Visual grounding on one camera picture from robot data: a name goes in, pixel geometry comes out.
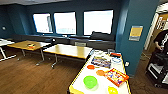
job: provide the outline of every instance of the door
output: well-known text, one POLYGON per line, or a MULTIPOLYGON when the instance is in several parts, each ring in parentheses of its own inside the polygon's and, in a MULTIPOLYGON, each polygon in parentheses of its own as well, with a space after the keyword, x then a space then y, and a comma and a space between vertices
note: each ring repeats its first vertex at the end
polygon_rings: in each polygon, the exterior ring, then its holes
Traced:
POLYGON ((148 46, 148 52, 152 53, 155 49, 155 44, 153 43, 153 40, 156 38, 158 33, 160 33, 163 30, 168 29, 168 13, 159 14, 159 17, 157 19, 154 31, 152 33, 149 46, 148 46))

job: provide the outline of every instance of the wooden table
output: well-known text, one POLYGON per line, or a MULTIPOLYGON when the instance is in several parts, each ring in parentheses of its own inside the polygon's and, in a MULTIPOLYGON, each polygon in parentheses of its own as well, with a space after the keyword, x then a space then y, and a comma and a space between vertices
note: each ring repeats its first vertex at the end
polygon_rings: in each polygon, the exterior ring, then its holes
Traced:
POLYGON ((44 52, 55 54, 56 62, 51 66, 52 68, 54 68, 54 65, 57 63, 56 55, 64 55, 64 56, 86 59, 91 50, 92 48, 88 48, 88 47, 57 44, 50 48, 45 49, 44 52))
POLYGON ((123 66, 122 58, 119 63, 115 63, 112 61, 112 57, 110 57, 109 55, 106 55, 103 52, 102 53, 94 53, 90 57, 90 59, 86 62, 86 64, 83 66, 83 68, 78 73, 78 75, 76 76, 74 81, 71 83, 71 85, 69 86, 69 92, 71 94, 109 94, 108 93, 108 86, 111 86, 111 87, 114 87, 117 89, 118 94, 131 94, 130 89, 129 89, 129 85, 128 85, 128 81, 124 82, 120 87, 117 87, 116 85, 114 85, 112 82, 110 82, 104 76, 98 76, 96 74, 97 70, 107 71, 107 70, 110 70, 109 68, 99 67, 99 68, 95 68, 94 70, 90 70, 87 68, 88 65, 91 65, 91 61, 94 58, 94 56, 103 56, 108 60, 111 59, 112 64, 111 64, 110 69, 115 68, 122 73, 126 73, 125 68, 123 66), (94 76, 98 81, 98 85, 96 85, 92 89, 86 88, 86 86, 83 83, 83 79, 88 75, 94 76))
POLYGON ((2 49, 2 46, 5 46, 5 45, 8 45, 8 44, 13 44, 14 42, 11 42, 11 41, 8 41, 8 40, 5 40, 5 39, 0 39, 0 51, 3 55, 3 59, 0 59, 0 61, 3 61, 3 60, 7 60, 7 59, 10 59, 10 58, 13 58, 15 57, 16 55, 13 55, 13 56, 9 56, 7 57, 2 49))
POLYGON ((46 45, 49 45, 49 44, 50 43, 36 42, 36 41, 22 41, 22 42, 10 44, 8 46, 9 47, 14 47, 14 48, 22 49, 23 56, 26 55, 24 50, 35 51, 37 49, 40 49, 41 56, 42 56, 42 61, 44 61, 44 55, 43 55, 42 47, 44 47, 46 45))

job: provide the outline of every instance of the window frame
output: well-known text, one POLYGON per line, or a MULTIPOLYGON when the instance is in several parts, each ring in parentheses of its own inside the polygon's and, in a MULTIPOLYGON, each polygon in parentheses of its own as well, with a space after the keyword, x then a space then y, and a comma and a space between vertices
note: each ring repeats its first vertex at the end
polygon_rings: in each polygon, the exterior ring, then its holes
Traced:
POLYGON ((54 30, 52 28, 52 23, 51 23, 51 14, 50 13, 33 13, 33 21, 34 21, 34 26, 35 26, 35 29, 36 29, 36 33, 40 33, 40 34, 53 34, 54 33, 54 30), (35 21, 35 18, 34 18, 34 15, 40 15, 40 14, 49 14, 48 18, 47 18, 47 26, 48 26, 48 32, 38 32, 37 30, 37 26, 36 26, 36 21, 35 21))
POLYGON ((76 35, 77 34, 77 21, 76 21, 76 12, 75 11, 70 11, 70 12, 54 12, 54 24, 55 24, 55 31, 57 34, 62 34, 62 35, 76 35), (59 33, 57 32, 57 21, 55 19, 55 14, 64 14, 64 13, 74 13, 74 18, 75 18, 75 33, 59 33))

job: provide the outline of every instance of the wall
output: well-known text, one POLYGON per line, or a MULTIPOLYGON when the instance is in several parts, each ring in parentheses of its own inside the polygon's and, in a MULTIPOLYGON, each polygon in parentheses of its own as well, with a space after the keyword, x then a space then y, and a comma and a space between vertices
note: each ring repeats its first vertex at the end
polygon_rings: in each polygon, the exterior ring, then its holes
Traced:
POLYGON ((125 29, 125 22, 127 19, 128 7, 129 7, 129 0, 124 0, 122 2, 121 13, 116 33, 116 52, 120 52, 121 41, 125 29))
POLYGON ((7 11, 14 28, 15 34, 32 34, 28 21, 26 6, 19 4, 8 5, 7 11))
POLYGON ((121 40, 120 51, 124 62, 130 65, 126 67, 127 74, 134 75, 138 66, 144 43, 152 22, 159 0, 130 0, 125 22, 124 33, 121 40), (143 26, 139 41, 129 41, 132 26, 143 26))
MULTIPOLYGON (((27 9, 29 12, 30 24, 31 27, 33 28, 34 34, 38 34, 36 32, 32 18, 34 13, 50 13, 53 16, 55 12, 75 11, 77 21, 77 35, 84 34, 84 17, 83 17, 84 11, 112 9, 114 10, 112 33, 116 34, 121 1, 122 0, 81 0, 79 2, 75 0, 59 3, 29 5, 27 6, 27 9)), ((55 24, 53 18, 51 19, 51 22, 53 30, 55 30, 55 24)))
POLYGON ((12 34, 14 34, 14 30, 9 19, 7 6, 0 6, 0 38, 9 38, 12 34))

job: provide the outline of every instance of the white table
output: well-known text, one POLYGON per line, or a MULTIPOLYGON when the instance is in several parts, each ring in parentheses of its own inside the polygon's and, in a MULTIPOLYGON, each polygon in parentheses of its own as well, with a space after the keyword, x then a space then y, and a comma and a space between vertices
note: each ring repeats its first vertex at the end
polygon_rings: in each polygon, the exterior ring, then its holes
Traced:
POLYGON ((4 39, 0 39, 0 51, 3 55, 3 59, 0 59, 0 61, 4 61, 4 60, 7 60, 7 59, 10 59, 10 58, 13 58, 15 57, 16 55, 13 55, 13 56, 9 56, 7 57, 2 49, 2 46, 5 46, 5 45, 8 45, 8 44, 13 44, 14 42, 11 42, 11 41, 8 41, 8 40, 4 40, 4 39))
POLYGON ((87 69, 87 65, 91 64, 91 61, 94 56, 104 56, 105 58, 107 58, 109 60, 112 59, 112 57, 106 55, 103 52, 94 53, 91 56, 91 58, 86 62, 86 64, 84 65, 82 70, 79 72, 79 74, 76 76, 74 81, 71 83, 71 85, 69 87, 70 93, 74 93, 74 94, 77 94, 77 93, 78 94, 108 94, 108 86, 111 86, 111 87, 115 87, 118 90, 118 94, 131 94, 130 89, 129 89, 129 85, 128 85, 128 81, 124 82, 120 87, 117 87, 112 82, 110 82, 107 78, 105 78, 104 76, 98 76, 96 74, 97 70, 106 71, 106 70, 110 70, 112 68, 115 68, 115 69, 125 73, 125 68, 123 66, 122 59, 121 59, 120 63, 115 63, 112 61, 110 69, 100 67, 100 68, 95 68, 94 70, 89 70, 89 69, 87 69), (98 85, 92 89, 86 88, 83 83, 83 79, 88 75, 96 77, 96 79, 98 81, 98 85))

